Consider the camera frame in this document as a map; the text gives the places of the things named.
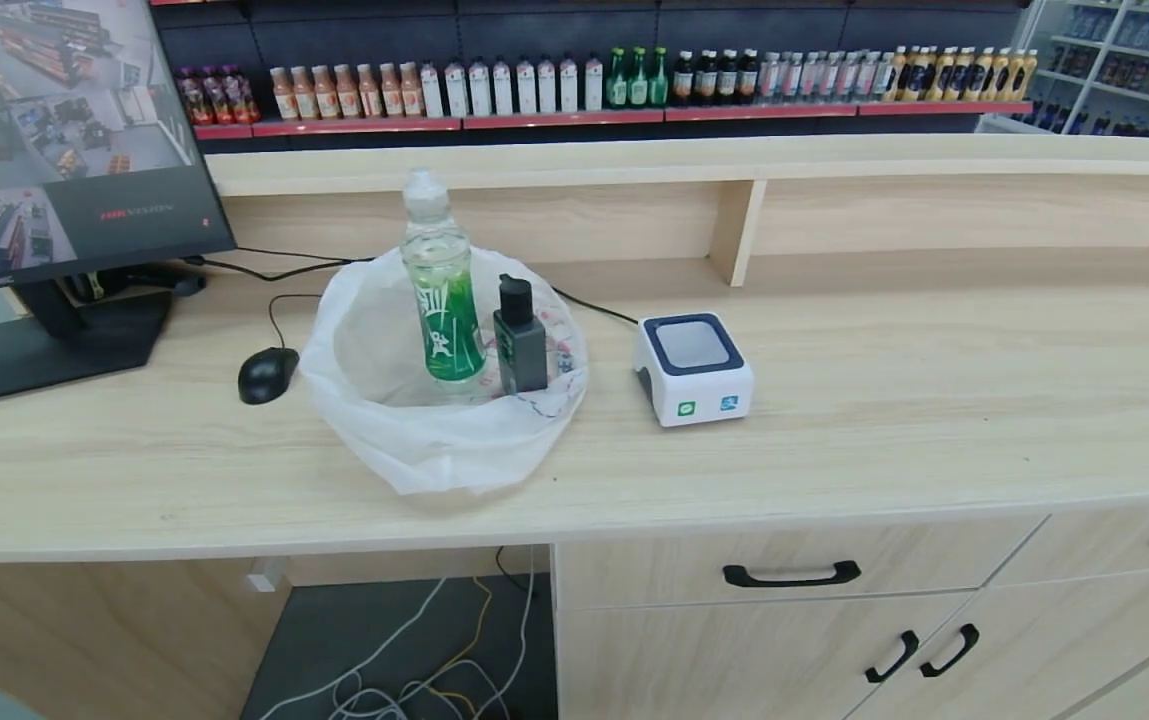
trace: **monitor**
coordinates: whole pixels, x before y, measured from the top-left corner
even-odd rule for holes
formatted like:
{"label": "monitor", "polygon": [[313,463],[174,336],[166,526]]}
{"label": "monitor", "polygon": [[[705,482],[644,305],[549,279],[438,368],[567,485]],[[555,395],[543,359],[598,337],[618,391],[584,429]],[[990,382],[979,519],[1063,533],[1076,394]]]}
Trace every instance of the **monitor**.
{"label": "monitor", "polygon": [[172,297],[57,279],[232,250],[148,0],[0,0],[0,397],[146,364]]}

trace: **monitor stand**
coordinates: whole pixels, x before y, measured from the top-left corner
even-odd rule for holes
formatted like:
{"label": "monitor stand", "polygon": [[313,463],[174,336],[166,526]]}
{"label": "monitor stand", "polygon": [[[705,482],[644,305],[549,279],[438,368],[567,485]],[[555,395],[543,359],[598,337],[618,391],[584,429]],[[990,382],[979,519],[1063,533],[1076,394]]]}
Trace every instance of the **monitor stand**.
{"label": "monitor stand", "polygon": [[74,307],[56,281],[11,288],[30,318],[0,323],[0,397],[148,364],[173,295]]}

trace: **green glass bottle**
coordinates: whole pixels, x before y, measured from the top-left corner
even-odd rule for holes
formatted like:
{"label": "green glass bottle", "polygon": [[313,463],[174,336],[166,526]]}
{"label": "green glass bottle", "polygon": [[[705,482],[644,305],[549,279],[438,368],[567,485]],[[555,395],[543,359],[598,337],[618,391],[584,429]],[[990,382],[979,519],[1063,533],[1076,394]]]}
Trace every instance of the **green glass bottle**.
{"label": "green glass bottle", "polygon": [[655,47],[655,72],[650,78],[650,106],[665,108],[668,104],[668,49]]}
{"label": "green glass bottle", "polygon": [[610,51],[610,73],[606,76],[606,103],[615,110],[629,103],[629,70],[623,55],[623,47]]}
{"label": "green glass bottle", "polygon": [[643,108],[650,100],[650,77],[646,72],[646,49],[634,47],[632,51],[635,61],[635,71],[632,73],[632,82],[629,83],[629,104],[633,108]]}

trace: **hikvision logo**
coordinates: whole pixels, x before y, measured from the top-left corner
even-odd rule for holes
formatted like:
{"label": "hikvision logo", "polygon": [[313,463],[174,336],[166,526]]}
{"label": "hikvision logo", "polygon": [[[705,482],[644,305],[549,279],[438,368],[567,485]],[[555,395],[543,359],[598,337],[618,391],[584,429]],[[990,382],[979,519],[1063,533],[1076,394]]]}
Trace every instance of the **hikvision logo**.
{"label": "hikvision logo", "polygon": [[172,211],[173,206],[146,206],[145,208],[129,208],[125,210],[108,210],[99,215],[100,220],[119,220],[122,218],[136,218],[139,215],[157,215],[160,212]]}

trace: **monitor screen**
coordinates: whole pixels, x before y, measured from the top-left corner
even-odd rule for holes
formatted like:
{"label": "monitor screen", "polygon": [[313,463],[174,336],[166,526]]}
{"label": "monitor screen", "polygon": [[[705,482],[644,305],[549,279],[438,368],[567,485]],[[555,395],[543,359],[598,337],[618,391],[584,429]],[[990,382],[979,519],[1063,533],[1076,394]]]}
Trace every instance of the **monitor screen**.
{"label": "monitor screen", "polygon": [[232,247],[148,0],[0,0],[0,287]]}

